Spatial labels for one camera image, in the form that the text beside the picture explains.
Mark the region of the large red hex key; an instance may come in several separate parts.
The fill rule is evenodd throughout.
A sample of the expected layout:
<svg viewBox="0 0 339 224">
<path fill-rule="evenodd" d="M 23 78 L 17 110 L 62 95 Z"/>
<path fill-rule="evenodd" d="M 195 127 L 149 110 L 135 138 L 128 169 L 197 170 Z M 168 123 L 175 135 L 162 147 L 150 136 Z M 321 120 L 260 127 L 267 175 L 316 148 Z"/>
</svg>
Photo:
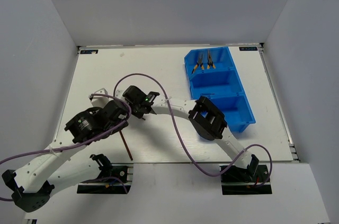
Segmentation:
<svg viewBox="0 0 339 224">
<path fill-rule="evenodd" d="M 127 144 L 127 142 L 126 142 L 126 139 L 125 139 L 125 137 L 124 137 L 122 131 L 119 131 L 119 134 L 120 134 L 120 137 L 121 137 L 121 139 L 122 139 L 122 141 L 123 141 L 123 144 L 124 144 L 124 146 L 125 146 L 125 149 L 126 149 L 126 151 L 127 151 L 127 154 L 128 154 L 128 156 L 129 156 L 130 160 L 133 161 L 132 153 L 131 153 L 131 151 L 130 151 L 130 149 L 129 149 L 129 147 L 128 147 L 128 144 Z"/>
</svg>

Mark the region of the yellow needle-nose pliers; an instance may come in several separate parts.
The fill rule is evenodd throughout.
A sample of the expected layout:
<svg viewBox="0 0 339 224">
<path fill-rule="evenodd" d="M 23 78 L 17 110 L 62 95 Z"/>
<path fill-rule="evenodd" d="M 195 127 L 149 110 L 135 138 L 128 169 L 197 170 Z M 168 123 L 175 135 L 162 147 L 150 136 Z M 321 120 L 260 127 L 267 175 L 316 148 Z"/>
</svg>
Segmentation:
<svg viewBox="0 0 339 224">
<path fill-rule="evenodd" d="M 199 52 L 199 54 L 198 54 L 198 61 L 195 64 L 195 66 L 193 67 L 191 74 L 193 74 L 199 67 L 201 68 L 201 70 L 204 70 L 203 53 L 202 52 Z"/>
<path fill-rule="evenodd" d="M 207 51 L 207 54 L 208 54 L 208 57 L 207 57 L 207 69 L 211 69 L 211 68 L 216 69 L 216 66 L 215 66 L 215 64 L 213 62 L 210 50 Z"/>
</svg>

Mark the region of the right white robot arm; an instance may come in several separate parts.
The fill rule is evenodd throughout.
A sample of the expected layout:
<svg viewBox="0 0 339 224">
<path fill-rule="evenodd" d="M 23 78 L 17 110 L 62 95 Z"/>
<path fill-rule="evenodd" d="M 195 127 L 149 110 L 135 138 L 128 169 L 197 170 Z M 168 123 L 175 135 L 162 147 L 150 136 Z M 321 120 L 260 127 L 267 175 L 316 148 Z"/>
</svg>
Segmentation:
<svg viewBox="0 0 339 224">
<path fill-rule="evenodd" d="M 225 120 L 224 114 L 207 98 L 180 100 L 158 92 L 144 93 L 136 86 L 117 91 L 117 97 L 125 100 L 132 114 L 142 118 L 145 114 L 168 114 L 189 120 L 198 135 L 215 143 L 239 168 L 240 177 L 251 181 L 258 175 L 259 160 L 235 138 Z"/>
</svg>

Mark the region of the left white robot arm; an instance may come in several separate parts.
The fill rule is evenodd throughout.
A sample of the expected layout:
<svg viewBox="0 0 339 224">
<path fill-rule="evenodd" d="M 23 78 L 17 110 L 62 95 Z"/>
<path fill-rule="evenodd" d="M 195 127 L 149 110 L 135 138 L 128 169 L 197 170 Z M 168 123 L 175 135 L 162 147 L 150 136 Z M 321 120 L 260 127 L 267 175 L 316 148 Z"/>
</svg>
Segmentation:
<svg viewBox="0 0 339 224">
<path fill-rule="evenodd" d="M 78 183 L 106 182 L 107 186 L 127 181 L 127 167 L 114 167 L 104 154 L 87 154 L 85 163 L 60 167 L 77 152 L 93 142 L 105 139 L 128 126 L 131 108 L 124 101 L 110 100 L 103 107 L 90 107 L 71 118 L 65 126 L 69 136 L 55 139 L 23 167 L 8 169 L 2 174 L 5 185 L 12 190 L 11 198 L 17 207 L 29 213 L 43 207 L 56 193 Z"/>
</svg>

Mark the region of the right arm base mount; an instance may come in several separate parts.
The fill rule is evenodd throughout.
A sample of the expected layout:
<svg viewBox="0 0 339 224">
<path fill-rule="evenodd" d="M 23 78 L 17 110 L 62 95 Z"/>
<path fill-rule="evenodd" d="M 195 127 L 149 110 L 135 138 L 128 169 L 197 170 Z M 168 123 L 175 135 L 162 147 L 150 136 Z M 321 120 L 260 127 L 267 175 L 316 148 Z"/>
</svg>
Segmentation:
<svg viewBox="0 0 339 224">
<path fill-rule="evenodd" d="M 240 168 L 232 166 L 223 173 L 221 189 L 223 195 L 269 195 L 272 194 L 270 180 L 260 186 L 268 177 L 269 170 L 266 165 L 259 165 L 256 174 L 250 178 L 240 171 Z"/>
</svg>

